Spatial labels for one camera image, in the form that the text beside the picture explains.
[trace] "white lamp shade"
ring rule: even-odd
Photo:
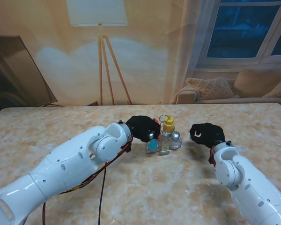
[[[72,26],[128,25],[123,0],[67,0]]]

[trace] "yellow bottle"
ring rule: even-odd
[[[174,118],[172,116],[165,117],[166,122],[163,124],[163,132],[167,131],[169,134],[175,129]]]

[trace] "bottle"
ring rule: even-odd
[[[180,139],[180,133],[177,131],[174,131],[170,136],[170,148],[171,149],[178,149],[181,147],[181,139]]]
[[[163,132],[167,132],[168,134],[174,132],[175,130],[175,124],[174,124],[174,118],[172,116],[166,116],[165,122],[163,124]]]
[[[163,132],[163,135],[161,136],[161,150],[159,152],[159,155],[166,155],[170,152],[170,136],[167,131]]]
[[[158,150],[158,142],[154,139],[154,134],[149,134],[150,141],[146,145],[146,152],[147,153],[154,153]]]

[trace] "metal cap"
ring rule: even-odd
[[[149,138],[150,138],[151,140],[153,139],[153,137],[154,137],[154,134],[153,134],[153,133],[149,134]]]
[[[180,138],[180,133],[179,133],[178,131],[174,131],[174,132],[172,133],[172,138],[173,138],[173,139],[179,139],[179,138]]]

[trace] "floor lamp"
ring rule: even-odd
[[[102,87],[102,52],[107,73],[107,80],[111,94],[112,104],[114,97],[110,73],[108,68],[106,49],[104,40],[107,43],[114,64],[117,68],[118,75],[128,98],[128,103],[132,105],[127,87],[118,66],[116,56],[111,46],[107,34],[103,34],[103,26],[127,26],[128,19],[126,16],[123,0],[67,0],[67,8],[72,26],[98,26],[100,34],[98,35],[98,54],[99,54],[99,82],[100,82],[100,105],[103,105],[103,87]]]

